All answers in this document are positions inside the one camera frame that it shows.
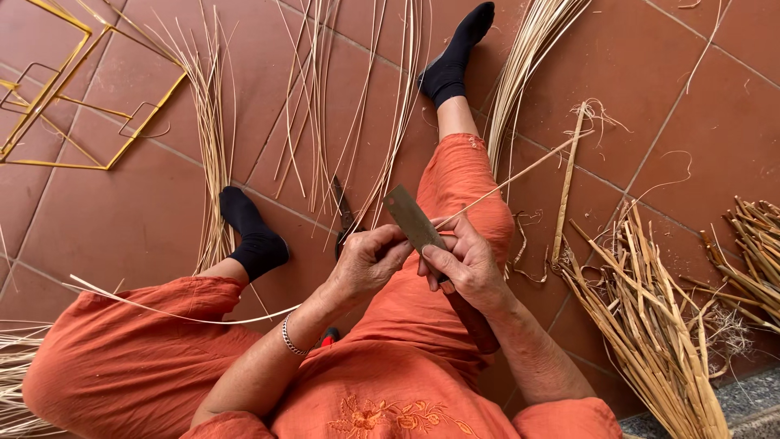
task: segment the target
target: hand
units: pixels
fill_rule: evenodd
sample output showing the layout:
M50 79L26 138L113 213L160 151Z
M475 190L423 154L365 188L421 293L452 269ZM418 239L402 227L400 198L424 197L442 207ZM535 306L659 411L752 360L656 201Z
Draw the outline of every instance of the hand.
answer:
M328 278L334 295L329 299L350 308L360 304L390 281L413 249L395 224L349 235Z
M439 224L446 217L432 219ZM516 299L498 271L493 250L488 241L477 232L465 216L457 216L442 227L452 230L455 236L442 235L449 252L434 245L423 248L423 258L438 269L455 285L456 290L474 308L485 316L506 310ZM431 291L438 289L438 282L420 258L417 274L426 276Z

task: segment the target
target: black sock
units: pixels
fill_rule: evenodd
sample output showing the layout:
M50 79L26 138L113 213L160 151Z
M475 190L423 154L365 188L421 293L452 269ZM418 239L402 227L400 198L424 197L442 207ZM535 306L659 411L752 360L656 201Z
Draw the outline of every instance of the black sock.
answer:
M257 207L239 188L222 189L219 210L241 235L241 244L229 257L241 263L249 282L287 262L287 243L265 225Z
M493 2L485 2L469 12L458 25L447 48L417 77L420 92L431 98L437 109L453 96L466 95L463 75L469 54L493 24L494 9Z

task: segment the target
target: wire frame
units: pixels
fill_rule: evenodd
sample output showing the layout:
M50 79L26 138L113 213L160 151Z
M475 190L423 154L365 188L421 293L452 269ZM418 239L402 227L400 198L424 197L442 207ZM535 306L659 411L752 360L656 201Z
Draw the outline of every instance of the wire frame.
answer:
M150 38L149 41L152 41L156 49L152 48L150 45L143 43L142 41L139 41L137 38L133 37L130 34L127 34L125 31L120 30L118 27L110 24L108 21L100 17L94 10L90 9L89 6L85 5L81 0L77 0L77 1L85 10L87 10L90 14L92 14L96 20L98 20L103 24L103 29L101 33L97 36L97 38L95 38L95 41L93 41L93 43L87 47L87 50L81 56L77 57L81 49L86 45L87 40L89 40L89 38L92 36L93 31L86 24L81 23L73 14L71 14L65 8L60 6L55 0L46 0L46 1L45 0L24 0L24 1L29 2L39 8L42 8L43 10L53 14L54 16L57 16L59 19L66 21L71 26L83 31L84 36L83 39L79 42L79 44L74 48L73 52L68 55L68 57L60 67L55 68L55 67L46 66L39 62L32 62L29 66L27 66L27 68L19 75L19 77L15 81L0 80L0 86L7 89L7 92L3 96L2 100L0 100L0 109L19 113L19 119L17 120L16 125L11 130L11 134L6 138L2 148L0 148L0 164L15 163L20 165L56 166L56 167L63 167L63 168L80 168L80 169L89 169L89 170L111 169L119 161L119 159L122 158L122 155L127 151L130 145L138 137L141 137L140 136L141 131L144 130L146 125L149 124L149 122L152 120L154 115L168 101L168 99L171 97L171 95L179 86L179 84L181 84L184 78L187 76L186 71L184 70L183 66L179 63L179 61L175 57L170 55L163 47L159 46L157 43L154 43L154 41L152 41ZM141 32L143 36L148 38L148 36L138 26L136 26L135 23L127 19L127 17L124 16L124 14L122 14L121 11L117 10L117 8L111 5L111 3L109 3L107 0L104 0L104 2L109 6L111 6L112 9L114 9L114 11L118 13L133 28L135 28L136 30ZM131 41L134 41L137 44L142 45L148 50L154 52L155 54L162 56L163 58L166 58L172 64L182 69L181 75L179 75L179 77L174 81L173 85L168 89L168 91L165 92L165 94L158 102L156 103L141 102L138 105L138 107L135 109L135 111L133 111L130 114L118 110L114 110L114 109L107 109L97 105L88 104L86 102L80 101L79 99L70 98L62 93L62 90L64 90L65 87L67 87L67 85L70 83L70 81L77 75L79 68L84 64L84 61L100 44L103 38L112 33L121 34L122 36L129 38ZM38 92L35 98L33 98L31 101L28 102L27 100L25 100L19 95L17 89L19 88L19 85L22 83L24 78L29 74L30 69L33 66L40 66L45 69L51 70L52 72L54 72L54 75L51 77L51 79L49 79L49 81L47 81L43 85L41 91ZM119 131L117 133L119 135L122 135L123 137L127 137L127 140L125 141L124 145L122 145L122 147L116 152L116 154L107 163L104 164L99 162L97 159L95 159L95 157L89 154L86 149L82 148L70 136L68 136L63 130L60 130L49 119L43 116L44 110L46 110L46 108L52 102L56 102L57 100L72 102L77 105L83 105L88 108L95 109L97 111L106 112L108 114L112 114L124 118L125 123L122 125L121 128L119 128ZM123 132L128 127L128 123L131 120L135 120L137 113L141 110L141 108L143 108L146 105L152 107L149 115L138 125L138 128L133 130L131 134L124 134ZM46 162L41 160L29 160L29 159L8 160L7 158L9 157L11 151L13 151L13 149L17 145L19 145L19 142L22 139L22 137L24 137L27 131L32 127L33 123L35 123L35 121L38 120L39 118L41 118L41 120L43 120L44 123L52 126L60 135L63 136L63 138L65 138L66 141L68 141L70 144L75 146L82 154L84 154L93 163L93 165L83 165L83 164L64 163L64 162Z

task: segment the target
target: orange pants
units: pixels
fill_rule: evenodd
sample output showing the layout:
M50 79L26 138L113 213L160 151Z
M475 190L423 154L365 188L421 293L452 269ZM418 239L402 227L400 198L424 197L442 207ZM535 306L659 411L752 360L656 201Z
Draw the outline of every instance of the orange pants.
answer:
M417 202L429 217L450 215L495 186L484 142L453 134L423 172ZM469 219L503 265L513 225L500 194L475 206ZM477 374L491 358L479 353L441 292L420 290L425 283L417 277L418 259L416 253L409 257L338 343L407 342L442 357L476 389ZM120 295L219 321L241 290L229 278L184 277ZM240 325L189 323L82 292L39 348L23 382L24 401L42 419L86 438L179 437L217 379L260 337ZM317 354L306 361L316 361Z

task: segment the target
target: knife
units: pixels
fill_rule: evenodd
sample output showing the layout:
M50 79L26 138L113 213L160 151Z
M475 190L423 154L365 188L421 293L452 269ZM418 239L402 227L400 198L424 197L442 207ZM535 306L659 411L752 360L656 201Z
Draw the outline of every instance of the knife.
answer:
M485 316L474 308L460 293L455 289L455 285L444 273L432 267L422 256L423 247L426 245L435 245L447 250L444 240L436 231L431 221L425 216L425 213L409 195L409 192L399 184L392 191L388 192L383 200L385 207L395 220L395 223L401 227L401 230L412 243L412 246L420 253L420 257L425 265L433 273L439 287L444 291L444 296L449 300L449 304L460 318L460 321L466 327L477 349L483 354L492 354L496 352L501 345L493 334L493 330L488 324Z

